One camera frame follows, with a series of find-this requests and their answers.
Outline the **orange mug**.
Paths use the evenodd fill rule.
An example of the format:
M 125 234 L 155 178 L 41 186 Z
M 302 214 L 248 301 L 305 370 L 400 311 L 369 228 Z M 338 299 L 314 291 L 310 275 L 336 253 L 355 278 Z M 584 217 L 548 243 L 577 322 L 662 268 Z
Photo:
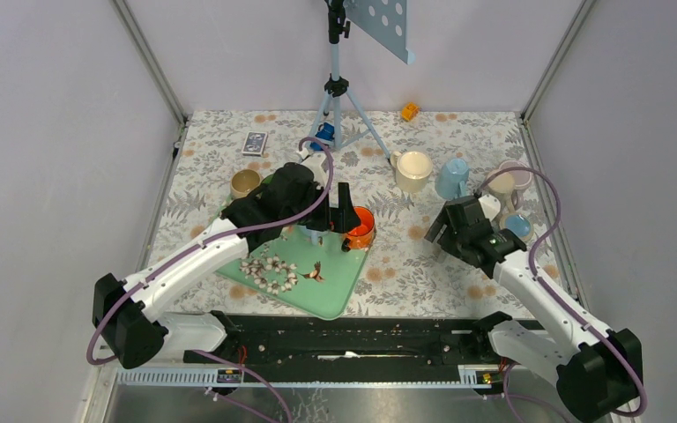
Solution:
M 376 220 L 374 214 L 362 206 L 355 206 L 354 211 L 360 218 L 361 223 L 345 234 L 341 246 L 341 250 L 344 252 L 355 249 L 368 249 L 375 237 Z

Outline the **blue butterfly mug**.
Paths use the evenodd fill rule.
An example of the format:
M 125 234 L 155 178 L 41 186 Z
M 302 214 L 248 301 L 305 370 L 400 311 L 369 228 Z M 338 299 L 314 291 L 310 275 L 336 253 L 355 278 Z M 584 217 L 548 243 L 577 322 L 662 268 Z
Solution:
M 534 234 L 533 223 L 522 213 L 512 212 L 500 217 L 499 227 L 508 229 L 522 241 L 529 241 Z

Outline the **beige mug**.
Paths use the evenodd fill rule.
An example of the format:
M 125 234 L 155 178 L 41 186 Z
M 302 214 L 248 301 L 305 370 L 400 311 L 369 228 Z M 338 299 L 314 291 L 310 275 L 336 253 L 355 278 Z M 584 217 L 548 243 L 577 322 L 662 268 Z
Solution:
M 261 175 L 253 169 L 243 169 L 230 180 L 230 196 L 233 200 L 246 197 L 262 181 Z

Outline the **light blue ribbed mug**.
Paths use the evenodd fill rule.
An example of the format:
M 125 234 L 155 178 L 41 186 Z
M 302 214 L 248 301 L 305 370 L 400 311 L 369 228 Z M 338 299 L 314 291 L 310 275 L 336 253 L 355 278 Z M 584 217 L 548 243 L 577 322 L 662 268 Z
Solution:
M 313 245 L 322 246 L 324 242 L 324 232 L 308 229 L 306 226 L 298 226 L 301 233 L 308 238 Z

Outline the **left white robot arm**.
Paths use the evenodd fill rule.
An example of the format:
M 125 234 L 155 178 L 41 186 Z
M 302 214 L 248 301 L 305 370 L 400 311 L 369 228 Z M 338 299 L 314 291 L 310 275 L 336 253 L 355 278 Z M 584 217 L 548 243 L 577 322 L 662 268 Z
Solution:
M 91 365 L 118 360 L 133 369 L 163 351 L 176 327 L 162 317 L 169 305 L 209 273 L 247 257 L 281 235 L 285 226 L 346 234 L 360 224 L 348 183 L 338 184 L 330 204 L 332 171 L 321 183 L 308 167 L 289 162 L 248 195 L 233 200 L 193 241 L 161 262 L 119 279 L 108 273 L 95 282 L 86 350 Z

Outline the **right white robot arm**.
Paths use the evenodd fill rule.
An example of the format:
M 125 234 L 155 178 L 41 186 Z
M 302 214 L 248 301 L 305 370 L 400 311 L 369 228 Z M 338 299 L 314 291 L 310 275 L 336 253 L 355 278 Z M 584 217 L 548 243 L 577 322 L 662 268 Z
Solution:
M 494 229 L 481 198 L 446 202 L 425 238 L 515 295 L 546 332 L 535 334 L 495 312 L 474 324 L 475 359 L 491 363 L 504 357 L 526 367 L 551 383 L 581 422 L 594 422 L 636 398 L 645 400 L 638 337 L 628 329 L 611 329 L 565 293 L 519 237 Z

